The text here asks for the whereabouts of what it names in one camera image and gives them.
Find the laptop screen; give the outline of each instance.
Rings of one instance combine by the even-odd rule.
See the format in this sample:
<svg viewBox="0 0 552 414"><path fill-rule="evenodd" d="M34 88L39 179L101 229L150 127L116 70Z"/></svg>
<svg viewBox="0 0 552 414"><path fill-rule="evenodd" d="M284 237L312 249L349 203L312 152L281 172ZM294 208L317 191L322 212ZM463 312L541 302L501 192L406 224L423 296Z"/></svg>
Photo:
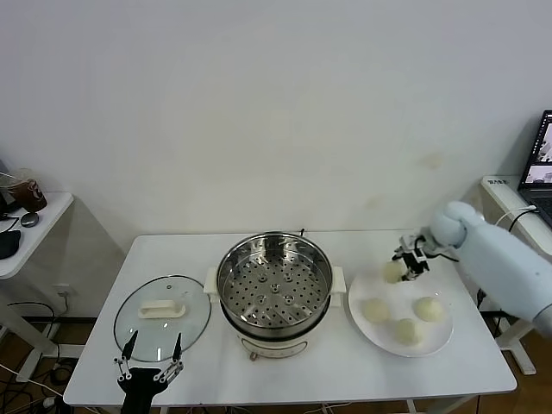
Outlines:
<svg viewBox="0 0 552 414"><path fill-rule="evenodd" d="M543 114L531 154L519 184L523 187L552 187L552 111Z"/></svg>

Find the glass lid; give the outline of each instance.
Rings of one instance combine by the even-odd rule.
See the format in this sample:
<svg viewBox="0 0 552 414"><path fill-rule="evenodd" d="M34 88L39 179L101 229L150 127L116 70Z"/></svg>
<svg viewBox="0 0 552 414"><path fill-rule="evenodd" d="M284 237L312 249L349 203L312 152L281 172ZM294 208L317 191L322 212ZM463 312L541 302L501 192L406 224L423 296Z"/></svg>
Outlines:
<svg viewBox="0 0 552 414"><path fill-rule="evenodd" d="M182 334L182 350L203 333L210 316L209 295L186 276L165 276L147 282L132 293L117 313L113 332L119 349L138 330L132 359L156 362L173 356Z"/></svg>

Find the white side table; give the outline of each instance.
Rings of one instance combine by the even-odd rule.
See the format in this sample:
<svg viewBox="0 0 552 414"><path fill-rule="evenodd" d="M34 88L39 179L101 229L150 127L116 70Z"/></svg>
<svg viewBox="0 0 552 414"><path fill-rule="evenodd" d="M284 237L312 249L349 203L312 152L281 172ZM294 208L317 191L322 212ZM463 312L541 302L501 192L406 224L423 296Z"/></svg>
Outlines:
<svg viewBox="0 0 552 414"><path fill-rule="evenodd" d="M45 196L48 204L38 212L40 217L38 224L29 229L22 228L19 223L14 227L14 229L19 229L22 232L19 250L13 256L0 260L0 282L1 280L13 278L21 270L73 200L72 195L68 192L48 192ZM25 213L25 210L19 209L14 213L10 213L10 215L21 217ZM49 286L42 286L40 281L34 280L33 284L40 291L47 292L51 290ZM55 323L52 327L48 325L45 328L44 332L49 332L48 337L46 337L0 298L0 324L2 325L0 339L10 330L34 348L25 361L20 371L21 374L16 379L18 382L26 382L32 376L42 356L50 358L58 356L58 345L50 341L50 338L55 335L60 326L58 323ZM82 345L60 344L59 347L60 357L65 358L78 358L83 349Z"/></svg>
<svg viewBox="0 0 552 414"><path fill-rule="evenodd" d="M518 176L487 176L481 180L483 212L489 223L510 210L526 207L527 203L517 191ZM508 228L521 211L513 211L501 223ZM517 220L512 233L534 248L542 257L552 262L552 230L537 214L525 214ZM497 344L503 351L510 351L525 375L536 373L535 366L527 355L520 339L532 331L531 323L519 320L512 326L505 318L500 320L501 335Z"/></svg>

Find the white robotic arm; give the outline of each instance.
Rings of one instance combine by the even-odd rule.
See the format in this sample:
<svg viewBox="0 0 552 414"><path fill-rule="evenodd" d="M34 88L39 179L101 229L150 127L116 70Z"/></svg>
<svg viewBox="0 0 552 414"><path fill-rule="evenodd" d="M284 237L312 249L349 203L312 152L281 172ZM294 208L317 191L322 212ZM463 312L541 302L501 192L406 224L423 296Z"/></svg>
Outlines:
<svg viewBox="0 0 552 414"><path fill-rule="evenodd" d="M447 250L505 312L552 337L552 265L544 258L470 205L453 202L420 235L402 238L394 259L403 258L409 269L403 280L414 279L427 269L426 257Z"/></svg>

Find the stainless steel steamer basket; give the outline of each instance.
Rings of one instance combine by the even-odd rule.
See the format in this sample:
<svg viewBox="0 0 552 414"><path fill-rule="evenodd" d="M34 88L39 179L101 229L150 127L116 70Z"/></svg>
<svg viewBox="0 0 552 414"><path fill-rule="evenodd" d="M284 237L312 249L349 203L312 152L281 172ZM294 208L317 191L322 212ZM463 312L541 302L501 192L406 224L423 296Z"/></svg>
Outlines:
<svg viewBox="0 0 552 414"><path fill-rule="evenodd" d="M228 251L216 272L216 289L224 314L242 333L285 341L322 319L332 279L328 258L313 242L268 232Z"/></svg>

